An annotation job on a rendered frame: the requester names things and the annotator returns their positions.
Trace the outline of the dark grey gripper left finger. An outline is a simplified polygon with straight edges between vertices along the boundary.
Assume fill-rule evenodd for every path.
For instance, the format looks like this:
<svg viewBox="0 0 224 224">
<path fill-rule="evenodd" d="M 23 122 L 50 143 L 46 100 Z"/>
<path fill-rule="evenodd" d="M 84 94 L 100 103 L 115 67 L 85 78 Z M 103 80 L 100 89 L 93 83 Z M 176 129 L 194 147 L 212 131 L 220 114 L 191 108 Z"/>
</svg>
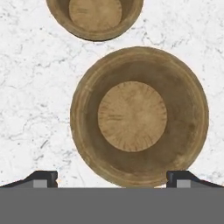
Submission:
<svg viewBox="0 0 224 224">
<path fill-rule="evenodd" d="M 34 171 L 27 178 L 4 185 L 3 188 L 57 188 L 57 179 L 57 171 Z"/>
</svg>

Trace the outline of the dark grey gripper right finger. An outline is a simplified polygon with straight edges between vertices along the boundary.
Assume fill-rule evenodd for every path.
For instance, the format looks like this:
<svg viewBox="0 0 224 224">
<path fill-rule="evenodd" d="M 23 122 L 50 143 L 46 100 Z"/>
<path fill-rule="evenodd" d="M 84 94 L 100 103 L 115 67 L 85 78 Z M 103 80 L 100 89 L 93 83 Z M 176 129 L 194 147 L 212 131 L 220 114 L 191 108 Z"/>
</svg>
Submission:
<svg viewBox="0 0 224 224">
<path fill-rule="evenodd" d="M 167 188 L 221 187 L 220 185 L 197 178 L 190 171 L 168 171 L 166 178 Z"/>
</svg>

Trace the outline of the large brown wooden bowl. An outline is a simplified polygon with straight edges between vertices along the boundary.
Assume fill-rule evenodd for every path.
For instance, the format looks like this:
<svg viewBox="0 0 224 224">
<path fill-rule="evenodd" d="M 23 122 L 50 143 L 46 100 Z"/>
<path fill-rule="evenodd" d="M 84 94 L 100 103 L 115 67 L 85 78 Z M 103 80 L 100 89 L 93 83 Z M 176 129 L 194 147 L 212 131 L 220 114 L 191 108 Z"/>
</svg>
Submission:
<svg viewBox="0 0 224 224">
<path fill-rule="evenodd" d="M 123 187 L 153 187 L 187 169 L 207 138 L 209 110 L 193 71 L 168 52 L 135 46 L 93 64 L 73 95 L 70 126 L 85 163 Z"/>
</svg>

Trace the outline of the small brown wooden bowl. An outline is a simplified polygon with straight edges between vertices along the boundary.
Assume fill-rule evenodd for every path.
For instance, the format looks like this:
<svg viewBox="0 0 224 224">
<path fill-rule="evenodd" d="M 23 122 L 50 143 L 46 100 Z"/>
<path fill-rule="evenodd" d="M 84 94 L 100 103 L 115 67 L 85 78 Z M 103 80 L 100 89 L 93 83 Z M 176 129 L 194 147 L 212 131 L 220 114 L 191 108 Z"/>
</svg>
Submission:
<svg viewBox="0 0 224 224">
<path fill-rule="evenodd" d="M 144 0 L 46 0 L 56 21 L 74 36 L 106 41 L 125 33 L 138 19 Z"/>
</svg>

